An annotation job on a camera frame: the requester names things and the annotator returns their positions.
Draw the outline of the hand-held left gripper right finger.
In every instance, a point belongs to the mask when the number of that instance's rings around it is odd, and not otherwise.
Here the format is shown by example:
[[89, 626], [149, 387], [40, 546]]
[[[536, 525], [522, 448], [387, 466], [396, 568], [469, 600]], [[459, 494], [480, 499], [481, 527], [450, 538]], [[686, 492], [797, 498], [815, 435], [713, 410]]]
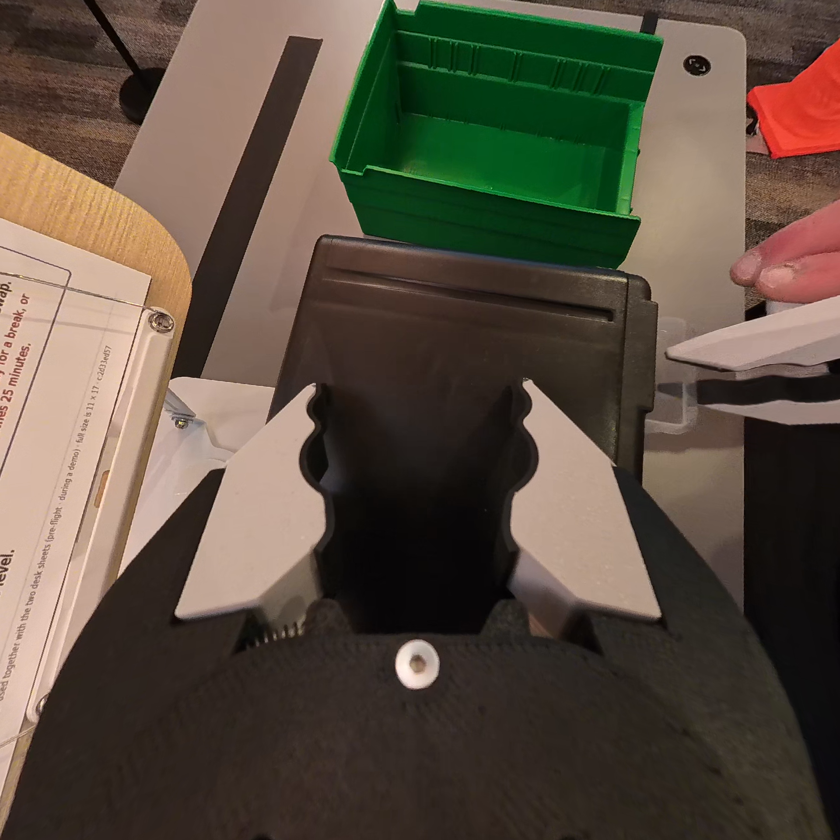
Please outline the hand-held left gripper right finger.
[[614, 463], [532, 381], [515, 428], [528, 453], [507, 531], [517, 551], [508, 589], [543, 635], [586, 612], [662, 617]]

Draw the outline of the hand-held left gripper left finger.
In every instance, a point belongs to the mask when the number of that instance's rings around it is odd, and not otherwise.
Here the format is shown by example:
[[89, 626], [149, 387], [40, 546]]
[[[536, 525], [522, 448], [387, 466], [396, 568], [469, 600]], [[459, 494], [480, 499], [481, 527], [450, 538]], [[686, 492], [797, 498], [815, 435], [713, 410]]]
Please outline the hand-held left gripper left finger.
[[182, 621], [248, 613], [304, 622], [322, 596], [318, 558], [332, 535], [322, 487], [328, 392], [305, 385], [227, 462], [175, 608]]

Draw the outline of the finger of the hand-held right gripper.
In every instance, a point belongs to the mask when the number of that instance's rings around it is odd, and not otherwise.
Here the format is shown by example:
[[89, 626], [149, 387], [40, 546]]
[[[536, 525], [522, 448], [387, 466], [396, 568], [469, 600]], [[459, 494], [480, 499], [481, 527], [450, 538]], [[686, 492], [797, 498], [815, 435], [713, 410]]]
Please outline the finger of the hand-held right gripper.
[[839, 380], [704, 380], [697, 403], [782, 425], [838, 425]]
[[675, 344], [666, 358], [725, 374], [813, 373], [839, 359], [839, 297], [768, 301], [764, 315]]

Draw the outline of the clear plastic drawer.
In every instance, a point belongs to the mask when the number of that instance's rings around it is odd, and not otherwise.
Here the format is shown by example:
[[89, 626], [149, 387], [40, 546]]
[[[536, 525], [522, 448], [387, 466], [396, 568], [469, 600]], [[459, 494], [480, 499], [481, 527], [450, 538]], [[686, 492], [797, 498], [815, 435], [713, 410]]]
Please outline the clear plastic drawer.
[[669, 349], [689, 338], [691, 330], [684, 320], [658, 318], [654, 407], [646, 416], [647, 436], [682, 435], [697, 423], [697, 369], [667, 356]]

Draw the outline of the black drawer cabinet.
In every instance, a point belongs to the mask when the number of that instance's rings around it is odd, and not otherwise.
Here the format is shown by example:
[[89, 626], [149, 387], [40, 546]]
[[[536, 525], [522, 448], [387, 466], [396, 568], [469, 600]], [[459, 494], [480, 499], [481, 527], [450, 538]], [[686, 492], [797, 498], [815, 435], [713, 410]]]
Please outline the black drawer cabinet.
[[656, 338], [638, 276], [321, 236], [268, 419], [326, 387], [324, 595], [364, 634], [478, 632], [513, 595], [521, 383], [640, 479]]

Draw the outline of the green plastic bin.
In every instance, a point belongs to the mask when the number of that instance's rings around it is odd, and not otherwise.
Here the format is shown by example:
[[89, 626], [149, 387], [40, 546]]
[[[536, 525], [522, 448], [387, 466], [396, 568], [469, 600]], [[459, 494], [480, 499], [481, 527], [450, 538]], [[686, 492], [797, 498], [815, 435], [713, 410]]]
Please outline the green plastic bin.
[[616, 269], [664, 40], [496, 9], [385, 2], [330, 160], [362, 232]]

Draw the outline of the person's right hand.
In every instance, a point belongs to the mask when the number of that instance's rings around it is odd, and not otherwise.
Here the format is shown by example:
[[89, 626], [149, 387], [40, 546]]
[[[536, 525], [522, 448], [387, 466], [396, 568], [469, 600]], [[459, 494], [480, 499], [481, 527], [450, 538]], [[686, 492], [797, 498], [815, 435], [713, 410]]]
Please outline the person's right hand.
[[806, 304], [839, 294], [839, 202], [766, 238], [730, 268], [730, 279], [767, 301]]

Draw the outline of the printed instruction sheet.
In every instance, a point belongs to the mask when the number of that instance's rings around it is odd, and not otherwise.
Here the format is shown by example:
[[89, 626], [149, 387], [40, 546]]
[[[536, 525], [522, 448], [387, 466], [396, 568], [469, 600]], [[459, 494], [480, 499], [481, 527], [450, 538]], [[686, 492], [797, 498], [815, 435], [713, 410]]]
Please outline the printed instruction sheet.
[[2, 769], [23, 727], [149, 274], [2, 220]]

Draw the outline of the orange cloth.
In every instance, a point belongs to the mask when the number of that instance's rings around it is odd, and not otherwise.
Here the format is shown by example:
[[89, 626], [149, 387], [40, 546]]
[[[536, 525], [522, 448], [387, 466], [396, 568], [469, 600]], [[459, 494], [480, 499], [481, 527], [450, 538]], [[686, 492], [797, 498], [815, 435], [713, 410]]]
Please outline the orange cloth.
[[839, 150], [839, 44], [826, 48], [794, 79], [754, 87], [747, 104], [770, 158]]

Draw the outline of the black floor stand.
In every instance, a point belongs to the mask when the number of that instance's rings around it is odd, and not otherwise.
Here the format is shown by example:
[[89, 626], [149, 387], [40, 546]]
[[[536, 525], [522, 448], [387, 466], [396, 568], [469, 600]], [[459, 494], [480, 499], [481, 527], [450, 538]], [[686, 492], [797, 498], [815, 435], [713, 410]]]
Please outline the black floor stand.
[[136, 126], [141, 126], [164, 78], [165, 68], [142, 67], [98, 2], [84, 1], [83, 3], [129, 69], [129, 76], [123, 81], [119, 90], [119, 105], [127, 120]]

